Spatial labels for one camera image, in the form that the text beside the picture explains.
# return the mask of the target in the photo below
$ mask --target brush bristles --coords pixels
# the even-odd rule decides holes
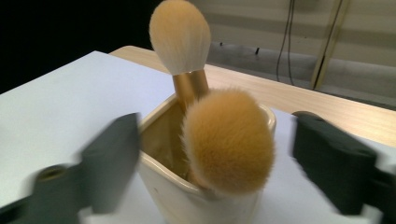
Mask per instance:
[[[212,91],[188,109],[183,132],[198,182],[223,195],[262,189],[274,162],[273,136],[247,93]]]
[[[152,47],[172,75],[204,68],[210,48],[209,26],[201,12],[183,0],[166,0],[154,10]]]

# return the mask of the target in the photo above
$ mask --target fluffy brush head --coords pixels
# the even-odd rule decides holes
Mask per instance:
[[[184,0],[162,1],[149,23],[151,45],[172,75],[201,70],[210,47],[209,26]]]
[[[205,187],[223,195],[261,189],[274,162],[266,117],[243,91],[212,91],[192,105],[183,122],[191,169]]]

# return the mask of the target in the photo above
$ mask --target cable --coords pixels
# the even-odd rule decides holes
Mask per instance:
[[[288,38],[288,68],[289,68],[289,78],[290,78],[290,82],[291,85],[294,86],[294,83],[292,81],[292,77],[291,77],[291,71],[290,71],[290,42],[291,42],[291,25],[292,25],[292,20],[293,20],[293,16],[294,16],[294,0],[290,0],[289,3],[289,13],[288,13],[288,19],[286,21],[286,27],[285,27],[285,32],[283,34],[283,41],[282,41],[282,46],[280,48],[279,51],[279,56],[277,58],[277,62],[276,62],[276,81],[280,81],[279,80],[279,65],[280,65],[280,58],[282,56],[282,52],[283,52],[283,48],[285,47],[285,42],[286,42],[286,36],[289,36]]]

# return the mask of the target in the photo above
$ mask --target brush holder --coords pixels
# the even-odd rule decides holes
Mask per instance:
[[[261,109],[274,132],[274,113],[263,105]],[[186,180],[189,164],[180,140],[182,121],[183,112],[173,95],[140,126],[143,152],[139,174],[160,212],[170,224],[249,223],[260,191],[243,197],[224,197]]]

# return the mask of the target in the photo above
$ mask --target gold brush handle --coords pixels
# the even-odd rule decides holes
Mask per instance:
[[[204,69],[173,76],[173,81],[178,102],[184,111],[209,92]]]

